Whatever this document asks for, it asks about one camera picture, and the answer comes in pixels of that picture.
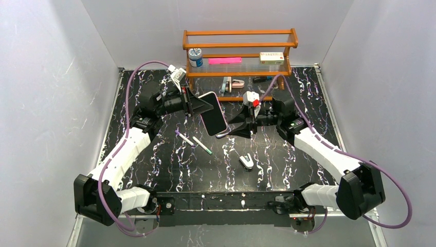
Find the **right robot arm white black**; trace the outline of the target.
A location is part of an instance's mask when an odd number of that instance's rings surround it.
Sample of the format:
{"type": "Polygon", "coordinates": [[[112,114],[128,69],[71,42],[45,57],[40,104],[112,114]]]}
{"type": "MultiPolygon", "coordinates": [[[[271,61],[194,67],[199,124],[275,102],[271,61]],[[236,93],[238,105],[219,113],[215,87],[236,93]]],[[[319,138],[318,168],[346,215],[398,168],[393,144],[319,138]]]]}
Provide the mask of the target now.
{"type": "Polygon", "coordinates": [[[284,202],[270,203],[281,208],[305,209],[324,206],[339,209],[356,220],[386,200],[381,173],[370,164],[340,153],[298,114],[295,101],[285,91],[276,91],[270,108],[261,105],[258,93],[247,91],[243,107],[230,123],[241,126],[230,135],[250,138],[259,126],[275,126],[279,135],[326,169],[338,185],[309,182],[293,191],[284,202]]]}

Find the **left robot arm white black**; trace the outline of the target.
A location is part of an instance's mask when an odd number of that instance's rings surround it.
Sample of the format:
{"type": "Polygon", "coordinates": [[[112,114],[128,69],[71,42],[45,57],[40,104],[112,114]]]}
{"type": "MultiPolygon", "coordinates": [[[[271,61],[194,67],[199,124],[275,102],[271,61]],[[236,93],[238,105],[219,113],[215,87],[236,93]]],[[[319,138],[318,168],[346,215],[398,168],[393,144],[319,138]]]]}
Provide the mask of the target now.
{"type": "Polygon", "coordinates": [[[153,141],[163,124],[163,117],[178,111],[196,116],[214,109],[213,105],[195,96],[189,87],[181,86],[164,93],[157,82],[141,88],[138,104],[127,114],[127,129],[103,164],[89,174],[74,180],[76,213],[110,226],[121,213],[151,207],[156,192],[149,186],[136,185],[118,190],[119,183],[141,152],[153,141]]]}

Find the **white red box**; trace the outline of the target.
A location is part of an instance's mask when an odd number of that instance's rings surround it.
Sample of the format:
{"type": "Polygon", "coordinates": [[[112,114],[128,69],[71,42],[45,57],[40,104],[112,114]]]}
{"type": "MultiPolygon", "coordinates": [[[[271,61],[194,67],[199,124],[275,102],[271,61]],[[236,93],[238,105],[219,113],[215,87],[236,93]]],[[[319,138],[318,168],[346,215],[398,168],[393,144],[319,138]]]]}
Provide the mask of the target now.
{"type": "Polygon", "coordinates": [[[282,52],[260,52],[259,60],[262,65],[282,65],[285,56],[282,52]]]}

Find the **dark object on lower shelf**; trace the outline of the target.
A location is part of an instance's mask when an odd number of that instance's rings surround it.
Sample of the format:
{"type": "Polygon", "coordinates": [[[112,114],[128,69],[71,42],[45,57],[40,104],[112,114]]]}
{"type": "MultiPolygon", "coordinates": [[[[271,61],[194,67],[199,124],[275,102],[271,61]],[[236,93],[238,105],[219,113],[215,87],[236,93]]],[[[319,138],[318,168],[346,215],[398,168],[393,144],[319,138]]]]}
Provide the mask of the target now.
{"type": "Polygon", "coordinates": [[[253,83],[263,83],[263,82],[266,82],[266,81],[269,81],[269,80],[272,80],[272,79],[273,79],[272,76],[259,76],[259,77],[254,77],[252,79],[252,82],[253,83]]]}

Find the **pink white stapler on shelf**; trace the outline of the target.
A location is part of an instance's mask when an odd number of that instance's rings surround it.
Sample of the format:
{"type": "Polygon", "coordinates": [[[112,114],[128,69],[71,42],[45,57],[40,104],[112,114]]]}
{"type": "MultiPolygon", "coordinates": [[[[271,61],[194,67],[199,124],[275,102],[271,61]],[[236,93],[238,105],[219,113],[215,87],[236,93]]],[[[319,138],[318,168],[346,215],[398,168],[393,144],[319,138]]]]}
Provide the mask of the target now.
{"type": "Polygon", "coordinates": [[[233,79],[231,82],[231,87],[233,89],[242,89],[245,86],[244,80],[233,79]]]}

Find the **green capped marker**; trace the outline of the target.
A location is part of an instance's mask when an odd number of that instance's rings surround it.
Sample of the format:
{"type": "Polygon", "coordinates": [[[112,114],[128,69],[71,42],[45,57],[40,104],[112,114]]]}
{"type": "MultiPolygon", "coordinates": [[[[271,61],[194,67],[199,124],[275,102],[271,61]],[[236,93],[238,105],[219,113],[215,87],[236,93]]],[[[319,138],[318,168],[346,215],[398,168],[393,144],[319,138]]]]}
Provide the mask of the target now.
{"type": "Polygon", "coordinates": [[[206,147],[197,137],[193,136],[192,139],[200,146],[203,150],[205,150],[209,155],[212,155],[212,151],[206,147]]]}

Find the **blue lidded jar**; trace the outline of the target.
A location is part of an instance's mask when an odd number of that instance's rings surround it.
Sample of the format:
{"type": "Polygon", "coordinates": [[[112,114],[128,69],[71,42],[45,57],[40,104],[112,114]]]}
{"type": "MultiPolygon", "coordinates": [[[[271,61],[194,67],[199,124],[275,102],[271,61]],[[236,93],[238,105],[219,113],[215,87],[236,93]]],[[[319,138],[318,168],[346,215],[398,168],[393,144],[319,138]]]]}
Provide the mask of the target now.
{"type": "Polygon", "coordinates": [[[190,48],[188,50],[188,59],[192,67],[201,67],[203,65],[203,53],[200,48],[190,48]]]}

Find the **phone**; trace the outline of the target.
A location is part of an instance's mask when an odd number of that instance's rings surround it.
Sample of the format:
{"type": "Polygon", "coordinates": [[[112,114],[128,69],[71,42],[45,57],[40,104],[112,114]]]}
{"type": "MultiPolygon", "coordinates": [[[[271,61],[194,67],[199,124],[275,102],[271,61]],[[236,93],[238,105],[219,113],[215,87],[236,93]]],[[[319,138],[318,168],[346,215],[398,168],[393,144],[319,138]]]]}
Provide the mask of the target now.
{"type": "Polygon", "coordinates": [[[201,113],[201,119],[208,135],[214,136],[226,131],[228,125],[215,92],[207,92],[199,98],[213,106],[212,110],[201,113]]]}

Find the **pink flat box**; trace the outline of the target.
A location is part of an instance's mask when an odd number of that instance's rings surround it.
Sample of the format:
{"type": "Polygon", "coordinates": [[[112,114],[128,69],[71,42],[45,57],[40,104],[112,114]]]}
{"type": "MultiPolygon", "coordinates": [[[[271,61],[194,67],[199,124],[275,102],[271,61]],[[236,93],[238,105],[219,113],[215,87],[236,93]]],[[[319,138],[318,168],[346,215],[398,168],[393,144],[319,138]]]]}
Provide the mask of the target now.
{"type": "Polygon", "coordinates": [[[227,57],[227,58],[208,58],[209,65],[218,65],[218,64],[239,64],[242,63],[241,57],[227,57]]]}

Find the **purple capped marker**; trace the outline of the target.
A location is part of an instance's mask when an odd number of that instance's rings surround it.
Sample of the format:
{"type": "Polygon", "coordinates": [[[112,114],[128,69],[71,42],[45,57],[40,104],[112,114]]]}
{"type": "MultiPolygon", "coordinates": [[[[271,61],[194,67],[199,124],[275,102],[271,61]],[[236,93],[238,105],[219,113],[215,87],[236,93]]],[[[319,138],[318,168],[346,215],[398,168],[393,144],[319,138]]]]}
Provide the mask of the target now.
{"type": "Polygon", "coordinates": [[[184,140],[187,144],[189,144],[191,147],[195,147],[195,144],[189,140],[186,136],[181,134],[178,130],[175,130],[175,133],[178,137],[180,137],[182,140],[184,140]]]}

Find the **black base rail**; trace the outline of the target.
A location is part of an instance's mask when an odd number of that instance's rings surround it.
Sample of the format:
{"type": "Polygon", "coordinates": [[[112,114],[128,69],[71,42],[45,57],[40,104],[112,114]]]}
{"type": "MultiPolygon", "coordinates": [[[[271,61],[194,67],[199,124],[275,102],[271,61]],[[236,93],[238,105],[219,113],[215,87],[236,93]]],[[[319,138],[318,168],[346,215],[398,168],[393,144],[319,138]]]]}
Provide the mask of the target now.
{"type": "Polygon", "coordinates": [[[305,206],[291,191],[157,192],[138,218],[157,216],[160,226],[273,225],[311,231],[325,216],[322,206],[305,206]]]}

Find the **orange wooden shelf rack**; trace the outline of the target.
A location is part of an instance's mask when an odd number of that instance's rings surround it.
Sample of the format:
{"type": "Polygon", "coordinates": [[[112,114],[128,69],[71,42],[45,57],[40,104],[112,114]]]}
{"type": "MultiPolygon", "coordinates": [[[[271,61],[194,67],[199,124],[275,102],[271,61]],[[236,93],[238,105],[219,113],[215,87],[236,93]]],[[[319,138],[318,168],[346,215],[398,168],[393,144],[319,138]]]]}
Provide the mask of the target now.
{"type": "Polygon", "coordinates": [[[195,80],[206,77],[258,77],[292,73],[289,54],[299,44],[297,32],[291,29],[209,30],[183,32],[182,46],[202,51],[203,64],[195,67],[187,61],[187,78],[191,89],[195,80]],[[260,53],[283,53],[283,63],[268,64],[260,53]]]}

